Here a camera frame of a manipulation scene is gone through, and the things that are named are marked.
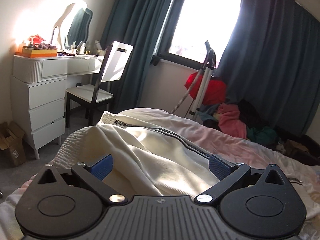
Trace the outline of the cream white zip jacket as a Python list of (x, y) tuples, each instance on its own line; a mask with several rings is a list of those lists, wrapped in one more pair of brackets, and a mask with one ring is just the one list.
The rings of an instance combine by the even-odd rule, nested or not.
[(163, 110), (104, 112), (96, 125), (72, 133), (52, 163), (70, 168), (110, 155), (113, 168), (104, 183), (121, 194), (195, 197), (217, 183), (210, 153), (199, 145), (206, 133), (201, 124)]

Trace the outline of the white black chair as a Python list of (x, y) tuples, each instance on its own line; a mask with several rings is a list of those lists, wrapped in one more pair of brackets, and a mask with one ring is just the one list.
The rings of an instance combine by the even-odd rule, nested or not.
[(130, 44), (118, 41), (112, 42), (105, 50), (105, 56), (95, 84), (66, 89), (65, 124), (67, 128), (70, 127), (72, 101), (85, 107), (85, 118), (88, 119), (88, 126), (93, 125), (95, 109), (100, 106), (106, 106), (113, 100), (113, 94), (101, 89), (101, 84), (121, 79), (132, 51), (133, 46)]

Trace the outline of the wavy vanity mirror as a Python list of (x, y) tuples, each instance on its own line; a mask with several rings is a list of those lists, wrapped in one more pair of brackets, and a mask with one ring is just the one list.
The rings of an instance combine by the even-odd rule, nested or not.
[(86, 2), (71, 3), (54, 24), (50, 44), (61, 50), (79, 50), (88, 40), (92, 17)]

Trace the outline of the red cloth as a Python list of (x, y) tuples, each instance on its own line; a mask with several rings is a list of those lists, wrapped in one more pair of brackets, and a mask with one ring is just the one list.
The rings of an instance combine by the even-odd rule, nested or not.
[[(195, 100), (199, 87), (202, 81), (202, 75), (199, 77), (195, 83), (189, 95)], [(208, 84), (206, 93), (204, 95), (202, 104), (203, 105), (215, 105), (218, 103), (225, 102), (226, 99), (226, 84), (217, 77), (212, 77)]]

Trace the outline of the teal curtain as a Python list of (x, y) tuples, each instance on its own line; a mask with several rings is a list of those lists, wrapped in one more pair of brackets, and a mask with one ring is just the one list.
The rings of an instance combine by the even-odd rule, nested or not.
[(241, 0), (217, 75), (228, 103), (246, 100), (296, 135), (319, 106), (319, 21), (294, 0)]
[(140, 103), (153, 52), (172, 0), (115, 0), (101, 45), (118, 41), (133, 46), (119, 81), (111, 86), (112, 111), (135, 108)]

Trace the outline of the garment steamer stand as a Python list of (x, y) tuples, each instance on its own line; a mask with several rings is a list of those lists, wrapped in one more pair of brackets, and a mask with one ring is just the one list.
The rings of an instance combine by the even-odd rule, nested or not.
[(203, 98), (205, 96), (205, 93), (207, 91), (207, 87), (209, 85), (209, 82), (210, 82), (210, 79), (211, 79), (211, 76), (213, 73), (213, 70), (216, 67), (216, 54), (213, 51), (213, 49), (211, 48), (209, 41), (207, 40), (204, 43), (204, 45), (206, 46), (207, 53), (206, 53), (206, 58), (202, 64), (202, 66), (200, 67), (200, 70), (196, 74), (195, 79), (191, 83), (190, 87), (187, 89), (187, 92), (185, 93), (185, 95), (181, 98), (179, 103), (170, 112), (171, 114), (174, 114), (179, 109), (179, 107), (185, 101), (187, 96), (190, 95), (190, 92), (193, 90), (193, 87), (196, 85), (198, 79), (202, 75), (202, 80), (201, 80), (199, 89), (196, 93), (196, 98), (193, 101), (193, 103), (191, 104), (191, 108), (188, 112), (188, 115), (191, 116), (191, 120), (193, 120), (193, 121), (195, 121), (198, 116), (198, 113), (200, 111), (200, 107), (203, 102)]

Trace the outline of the white dressing table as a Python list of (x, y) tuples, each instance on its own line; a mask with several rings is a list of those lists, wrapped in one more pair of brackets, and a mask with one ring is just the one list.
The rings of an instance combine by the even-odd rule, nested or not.
[(97, 73), (103, 57), (78, 55), (28, 58), (16, 55), (10, 77), (13, 120), (39, 159), (39, 149), (65, 133), (65, 94), (69, 76)]

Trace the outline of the green cloth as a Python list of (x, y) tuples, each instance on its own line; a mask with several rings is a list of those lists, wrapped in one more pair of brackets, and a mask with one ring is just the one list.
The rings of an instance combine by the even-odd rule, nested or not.
[(247, 128), (247, 139), (263, 146), (270, 146), (277, 140), (275, 130), (265, 126), (263, 129)]

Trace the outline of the cardboard box on floor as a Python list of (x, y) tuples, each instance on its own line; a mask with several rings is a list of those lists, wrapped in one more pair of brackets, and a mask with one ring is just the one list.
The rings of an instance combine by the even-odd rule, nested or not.
[(6, 154), (13, 167), (26, 162), (24, 134), (25, 132), (13, 121), (1, 124), (1, 152)]

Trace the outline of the teal left curtain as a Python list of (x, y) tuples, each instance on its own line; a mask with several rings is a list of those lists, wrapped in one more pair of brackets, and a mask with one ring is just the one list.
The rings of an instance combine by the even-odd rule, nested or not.
[(133, 46), (119, 81), (111, 86), (112, 111), (135, 108), (140, 103), (153, 52), (172, 0), (115, 0), (101, 45), (118, 41)]

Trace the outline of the teal right curtain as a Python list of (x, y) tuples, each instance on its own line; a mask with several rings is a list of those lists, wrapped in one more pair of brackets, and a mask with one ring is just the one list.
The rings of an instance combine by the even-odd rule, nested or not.
[(228, 103), (246, 100), (296, 135), (319, 106), (319, 21), (294, 0), (241, 0), (217, 75)]

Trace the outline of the pink cloth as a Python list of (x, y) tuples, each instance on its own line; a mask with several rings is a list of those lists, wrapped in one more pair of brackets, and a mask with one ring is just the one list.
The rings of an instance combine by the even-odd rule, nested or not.
[(247, 127), (240, 120), (237, 105), (222, 103), (217, 109), (217, 114), (219, 115), (219, 128), (223, 133), (235, 138), (247, 138)]

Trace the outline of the orange box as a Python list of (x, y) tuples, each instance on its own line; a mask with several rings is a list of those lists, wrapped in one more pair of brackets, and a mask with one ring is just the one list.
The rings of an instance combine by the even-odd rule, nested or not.
[(18, 56), (23, 56), (27, 58), (36, 58), (36, 57), (56, 57), (56, 49), (30, 49), (23, 48), (22, 51), (17, 51), (15, 53)]

